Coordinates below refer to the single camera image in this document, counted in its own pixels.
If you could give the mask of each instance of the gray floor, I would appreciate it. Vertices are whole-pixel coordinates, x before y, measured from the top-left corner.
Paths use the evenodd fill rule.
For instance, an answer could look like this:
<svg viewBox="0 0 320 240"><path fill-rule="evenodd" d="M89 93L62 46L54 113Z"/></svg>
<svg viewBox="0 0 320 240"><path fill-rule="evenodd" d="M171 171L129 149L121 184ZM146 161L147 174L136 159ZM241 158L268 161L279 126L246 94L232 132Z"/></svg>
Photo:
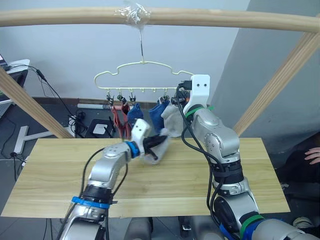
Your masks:
<svg viewBox="0 0 320 240"><path fill-rule="evenodd" d="M52 104L43 105L43 107L56 118L63 126L68 125L67 111L63 106ZM69 106L70 110L73 112L76 110L75 106ZM84 119L84 124L87 126L90 124L92 119L105 119L111 116L108 110L96 110L96 109L84 109L86 117ZM144 111L144 118L150 122L149 114ZM4 208L6 201L11 193L11 190L15 184L14 180L14 166L13 160L3 160L8 158L10 153L14 150L16 139L21 126L28 125L28 134L35 134L46 131L41 125L39 125L35 120L23 112L18 106L11 106L4 117L0 119L0 148L2 147L4 141L11 135L14 125L8 121L11 120L16 124L16 128L13 136L7 142L4 148L4 157L0 156L0 212ZM31 140L26 142L23 150L23 156L28 156L36 143L36 140ZM281 166L288 157L289 152L270 155L272 163L274 166ZM290 186L292 189L290 191L300 192L301 189L309 193L319 194L315 191L317 186ZM291 209L290 213L277 213L277 214L265 214L266 217L282 219L285 222L291 223L295 217L308 216L314 221L319 221L317 213L319 212L318 203L309 203L303 200L291 200L289 202ZM110 239L120 240L123 238L126 228L130 222L130 218L112 218L110 220ZM179 232L179 224L177 217L155 217L154 222L154 232L152 233L153 240L176 240L182 239ZM53 239L55 239L58 230L60 228L60 221L58 219L52 219L52 234ZM0 217L0 240L29 240L29 239L42 239L45 232L46 219L43 218L14 218L14 217ZM50 225L48 221L47 232L45 240L51 239L50 235Z"/></svg>

